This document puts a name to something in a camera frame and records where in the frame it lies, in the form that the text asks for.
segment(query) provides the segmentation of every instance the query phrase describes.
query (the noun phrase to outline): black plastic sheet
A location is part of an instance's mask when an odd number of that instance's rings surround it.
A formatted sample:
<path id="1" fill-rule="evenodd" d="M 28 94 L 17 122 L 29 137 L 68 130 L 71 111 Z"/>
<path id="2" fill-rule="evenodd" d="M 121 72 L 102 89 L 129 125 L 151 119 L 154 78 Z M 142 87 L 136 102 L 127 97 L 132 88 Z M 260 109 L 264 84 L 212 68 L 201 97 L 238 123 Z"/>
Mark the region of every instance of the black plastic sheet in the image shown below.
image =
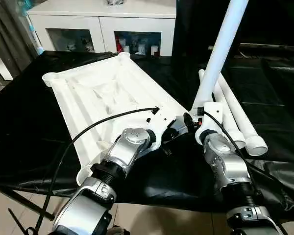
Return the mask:
<path id="1" fill-rule="evenodd" d="M 44 52 L 0 92 L 0 187 L 45 194 L 71 140 L 52 89 L 41 77 L 114 56 L 111 53 Z M 132 59 L 160 86 L 190 109 L 199 86 L 199 66 L 169 57 Z M 230 60 L 222 72 L 255 129 L 268 144 L 260 157 L 248 156 L 268 209 L 294 219 L 294 63 Z M 77 188 L 80 164 L 74 149 L 65 158 L 53 193 Z M 139 159 L 118 202 L 223 212 L 214 177 L 193 135 L 183 135 Z"/>

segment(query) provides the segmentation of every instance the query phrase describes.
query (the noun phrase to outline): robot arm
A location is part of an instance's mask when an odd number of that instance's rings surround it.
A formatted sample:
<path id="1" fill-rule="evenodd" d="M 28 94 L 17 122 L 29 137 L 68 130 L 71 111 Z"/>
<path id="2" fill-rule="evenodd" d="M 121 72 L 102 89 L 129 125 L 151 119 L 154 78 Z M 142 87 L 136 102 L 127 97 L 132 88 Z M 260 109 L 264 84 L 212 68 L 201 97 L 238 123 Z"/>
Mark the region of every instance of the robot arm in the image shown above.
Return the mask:
<path id="1" fill-rule="evenodd" d="M 62 208 L 53 226 L 54 234 L 105 235 L 111 220 L 108 211 L 134 162 L 160 147 L 162 134 L 174 121 L 171 112 L 160 109 L 146 129 L 125 129 Z"/>
<path id="2" fill-rule="evenodd" d="M 218 133 L 204 140 L 205 160 L 216 178 L 216 191 L 223 196 L 227 222 L 234 235 L 282 235 L 266 207 L 260 191 L 253 185 L 245 161 L 234 146 Z"/>

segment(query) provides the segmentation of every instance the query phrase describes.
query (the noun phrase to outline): white pvc pipe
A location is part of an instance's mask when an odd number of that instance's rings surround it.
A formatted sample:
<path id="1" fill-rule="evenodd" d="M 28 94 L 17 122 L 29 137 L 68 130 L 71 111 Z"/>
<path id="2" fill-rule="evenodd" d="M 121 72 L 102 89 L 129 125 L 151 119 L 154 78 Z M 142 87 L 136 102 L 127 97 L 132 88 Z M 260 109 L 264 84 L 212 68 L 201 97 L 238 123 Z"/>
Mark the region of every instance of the white pvc pipe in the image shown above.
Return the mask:
<path id="1" fill-rule="evenodd" d="M 222 92 L 226 98 L 226 101 L 231 109 L 231 112 L 239 129 L 245 137 L 245 147 L 248 154 L 251 156 L 260 156 L 266 153 L 268 151 L 268 147 L 264 139 L 257 134 L 256 130 L 254 129 L 243 108 L 239 104 L 238 100 L 236 99 L 231 88 L 229 87 L 221 73 L 218 79 L 218 83 L 222 89 Z"/>
<path id="2" fill-rule="evenodd" d="M 199 70 L 199 79 L 200 82 L 203 79 L 203 76 L 205 74 L 205 70 Z M 222 104 L 223 107 L 223 116 L 222 116 L 222 123 L 225 130 L 229 133 L 229 135 L 232 137 L 234 142 L 239 148 L 245 147 L 245 138 L 242 134 L 242 132 L 239 131 L 236 122 L 234 120 L 234 117 L 231 113 L 231 110 L 229 108 L 228 103 L 226 102 L 226 99 L 224 97 L 224 94 L 222 92 L 222 89 L 217 82 L 214 88 L 214 96 L 216 99 L 216 102 L 219 102 Z"/>
<path id="3" fill-rule="evenodd" d="M 209 100 L 215 87 L 225 59 L 231 48 L 233 39 L 245 12 L 248 0 L 231 0 L 222 22 L 216 43 L 208 61 L 203 82 L 195 97 L 192 113 L 197 114 L 197 108 Z"/>
<path id="4" fill-rule="evenodd" d="M 203 77 L 204 77 L 204 75 L 205 75 L 205 70 L 199 70 L 199 71 L 198 71 L 198 75 L 199 75 L 200 83 L 202 83 L 202 79 L 203 79 Z M 209 96 L 209 98 L 208 98 L 207 101 L 208 101 L 208 102 L 214 102 L 213 99 L 212 99 L 212 96 Z"/>

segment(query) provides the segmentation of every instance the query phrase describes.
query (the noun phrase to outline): white plastic tray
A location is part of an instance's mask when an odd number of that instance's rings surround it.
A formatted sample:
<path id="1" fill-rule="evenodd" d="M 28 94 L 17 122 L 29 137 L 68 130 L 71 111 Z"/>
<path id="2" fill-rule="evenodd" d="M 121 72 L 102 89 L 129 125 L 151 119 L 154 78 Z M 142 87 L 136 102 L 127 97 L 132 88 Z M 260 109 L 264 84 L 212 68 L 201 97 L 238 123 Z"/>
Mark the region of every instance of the white plastic tray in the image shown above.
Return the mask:
<path id="1" fill-rule="evenodd" d="M 92 123 L 122 112 L 157 106 L 176 116 L 187 112 L 164 89 L 140 69 L 126 52 L 118 56 L 43 76 L 52 87 L 73 139 Z M 80 184 L 91 172 L 89 165 L 100 162 L 100 154 L 111 146 L 123 129 L 143 127 L 152 113 L 139 112 L 100 124 L 78 139 L 74 146 L 82 169 Z"/>

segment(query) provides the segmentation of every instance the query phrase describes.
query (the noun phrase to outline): black curtain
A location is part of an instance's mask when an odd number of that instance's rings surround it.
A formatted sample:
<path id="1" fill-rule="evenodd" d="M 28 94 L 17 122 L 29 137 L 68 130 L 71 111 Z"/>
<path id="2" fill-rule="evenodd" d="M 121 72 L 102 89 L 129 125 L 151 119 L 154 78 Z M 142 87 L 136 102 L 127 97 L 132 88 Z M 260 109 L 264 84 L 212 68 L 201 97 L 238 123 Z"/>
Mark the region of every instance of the black curtain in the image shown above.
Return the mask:
<path id="1" fill-rule="evenodd" d="M 207 62 L 229 0 L 177 0 L 172 58 Z M 294 0 L 250 0 L 234 39 L 239 43 L 294 46 Z"/>

